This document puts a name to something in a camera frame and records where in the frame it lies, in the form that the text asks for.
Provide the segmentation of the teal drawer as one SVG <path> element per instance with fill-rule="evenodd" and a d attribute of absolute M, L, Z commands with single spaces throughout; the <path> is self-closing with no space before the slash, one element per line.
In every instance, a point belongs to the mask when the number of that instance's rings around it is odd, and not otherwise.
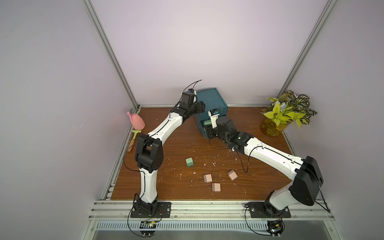
<path fill-rule="evenodd" d="M 196 120 L 199 132 L 203 135 L 203 137 L 205 139 L 207 139 L 208 138 L 208 134 L 207 134 L 207 131 L 206 131 L 206 126 L 208 126 L 208 125 L 204 125 L 204 122 L 210 120 L 210 118 L 207 117 L 205 119 L 201 119 L 200 115 L 194 115 L 194 118 Z"/>

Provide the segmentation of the pink plug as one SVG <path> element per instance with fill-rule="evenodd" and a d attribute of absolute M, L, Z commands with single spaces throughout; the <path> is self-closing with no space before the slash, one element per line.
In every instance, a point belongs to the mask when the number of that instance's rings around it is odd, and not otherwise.
<path fill-rule="evenodd" d="M 234 181 L 235 179 L 238 178 L 238 175 L 234 170 L 231 170 L 228 172 L 228 177 L 230 178 L 231 181 Z"/>
<path fill-rule="evenodd" d="M 221 191 L 221 184 L 220 183 L 212 183 L 212 191 L 217 193 Z"/>
<path fill-rule="evenodd" d="M 212 175 L 211 175 L 211 174 L 203 175 L 203 181 L 204 181 L 204 183 L 206 183 L 206 184 L 208 184 L 208 183 L 212 183 L 212 182 L 213 182 Z"/>

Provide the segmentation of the pink plug bottom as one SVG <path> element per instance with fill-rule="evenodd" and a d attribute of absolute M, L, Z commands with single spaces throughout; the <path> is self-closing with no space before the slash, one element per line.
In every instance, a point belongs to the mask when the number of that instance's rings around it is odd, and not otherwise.
<path fill-rule="evenodd" d="M 221 184 L 220 183 L 212 183 L 212 191 L 217 193 L 221 191 Z"/>

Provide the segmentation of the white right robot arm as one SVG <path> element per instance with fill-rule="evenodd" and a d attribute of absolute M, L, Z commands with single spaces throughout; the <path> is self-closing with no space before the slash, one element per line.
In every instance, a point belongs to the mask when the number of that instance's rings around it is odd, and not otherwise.
<path fill-rule="evenodd" d="M 288 177 L 291 182 L 283 188 L 271 192 L 263 203 L 266 215 L 280 216 L 293 204 L 313 206 L 324 183 L 317 161 L 307 156 L 296 157 L 273 148 L 253 135 L 237 131 L 228 117 L 215 115 L 205 126 L 209 139 L 218 138 L 234 152 L 255 158 L 275 168 Z"/>

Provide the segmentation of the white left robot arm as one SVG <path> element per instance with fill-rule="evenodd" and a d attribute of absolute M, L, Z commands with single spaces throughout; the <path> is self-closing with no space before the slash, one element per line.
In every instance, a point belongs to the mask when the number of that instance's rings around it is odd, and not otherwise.
<path fill-rule="evenodd" d="M 180 103 L 172 108 L 166 119 L 148 134 L 141 134 L 136 144 L 135 161 L 141 174 L 141 193 L 137 202 L 148 211 L 158 200 L 157 173 L 164 161 L 163 146 L 170 135 L 192 115 L 205 111 L 202 101 L 190 105 Z"/>

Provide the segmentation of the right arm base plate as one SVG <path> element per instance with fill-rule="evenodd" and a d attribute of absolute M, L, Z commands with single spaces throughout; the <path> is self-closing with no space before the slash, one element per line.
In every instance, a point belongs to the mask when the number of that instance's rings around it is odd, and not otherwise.
<path fill-rule="evenodd" d="M 278 210 L 269 203 L 248 202 L 245 204 L 251 218 L 291 218 L 292 215 L 288 208 Z"/>

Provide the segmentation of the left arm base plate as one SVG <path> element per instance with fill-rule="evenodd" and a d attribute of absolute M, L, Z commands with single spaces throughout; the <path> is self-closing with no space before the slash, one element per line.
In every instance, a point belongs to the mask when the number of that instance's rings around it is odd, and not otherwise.
<path fill-rule="evenodd" d="M 135 202 L 130 213 L 131 218 L 169 218 L 171 215 L 171 202 L 154 201 L 148 204 L 142 200 Z"/>

